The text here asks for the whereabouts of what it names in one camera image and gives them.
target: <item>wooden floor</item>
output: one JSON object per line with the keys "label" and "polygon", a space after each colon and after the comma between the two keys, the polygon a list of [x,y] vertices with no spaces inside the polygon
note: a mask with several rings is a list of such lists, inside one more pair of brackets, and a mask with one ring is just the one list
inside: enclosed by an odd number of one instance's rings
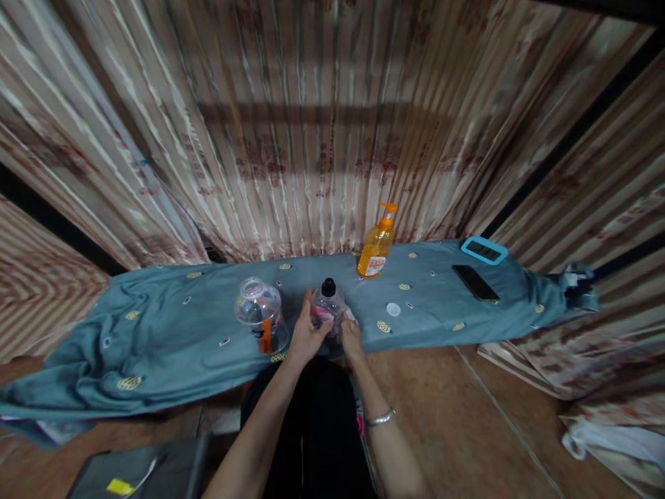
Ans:
{"label": "wooden floor", "polygon": [[[369,359],[437,497],[636,497],[595,459],[577,461],[560,445],[559,401],[479,357],[474,347]],[[35,359],[0,366],[0,383],[36,369]],[[89,455],[193,436],[197,427],[225,435],[221,447],[228,447],[245,390],[181,408],[161,425],[100,424],[55,452],[2,439],[0,496],[64,498]]]}

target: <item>black bottle cap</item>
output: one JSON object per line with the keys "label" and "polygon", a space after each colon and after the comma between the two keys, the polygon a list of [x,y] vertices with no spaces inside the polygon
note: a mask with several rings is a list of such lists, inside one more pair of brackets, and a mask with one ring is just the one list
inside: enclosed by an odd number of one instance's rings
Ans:
{"label": "black bottle cap", "polygon": [[334,297],[336,291],[337,286],[335,285],[335,281],[333,281],[330,277],[328,277],[325,281],[323,281],[323,284],[321,284],[321,294],[326,298]]}

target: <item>person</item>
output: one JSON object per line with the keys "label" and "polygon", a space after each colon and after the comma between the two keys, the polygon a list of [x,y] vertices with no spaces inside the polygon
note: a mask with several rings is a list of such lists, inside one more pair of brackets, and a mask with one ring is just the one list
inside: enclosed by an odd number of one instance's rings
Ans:
{"label": "person", "polygon": [[[241,430],[204,499],[376,497],[346,372],[316,354],[331,321],[316,330],[305,299],[284,361],[259,373],[240,409]],[[342,346],[360,391],[380,487],[388,498],[429,497],[416,456],[346,315]]]}

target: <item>blue clock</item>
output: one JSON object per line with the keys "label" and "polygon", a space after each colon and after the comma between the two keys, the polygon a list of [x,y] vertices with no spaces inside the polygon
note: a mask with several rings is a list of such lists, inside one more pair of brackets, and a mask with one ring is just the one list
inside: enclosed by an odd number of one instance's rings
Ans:
{"label": "blue clock", "polygon": [[506,248],[481,236],[469,237],[461,250],[488,265],[499,265],[508,256]]}

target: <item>clear plastic bottle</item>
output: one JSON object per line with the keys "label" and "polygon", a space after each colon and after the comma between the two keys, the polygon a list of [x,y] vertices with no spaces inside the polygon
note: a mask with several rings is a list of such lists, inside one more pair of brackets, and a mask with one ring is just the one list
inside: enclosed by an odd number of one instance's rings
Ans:
{"label": "clear plastic bottle", "polygon": [[258,340],[258,350],[265,355],[279,352],[289,342],[279,291],[258,277],[248,277],[240,284],[236,317],[251,328]]}
{"label": "clear plastic bottle", "polygon": [[378,225],[369,229],[358,262],[358,274],[365,279],[374,279],[379,276],[386,265],[386,259],[395,238],[393,217],[399,207],[392,203],[379,204],[386,207],[386,214]]}
{"label": "clear plastic bottle", "polygon": [[328,277],[312,296],[312,324],[320,328],[327,320],[333,320],[328,338],[339,338],[342,313],[346,309],[344,296],[335,281]]}

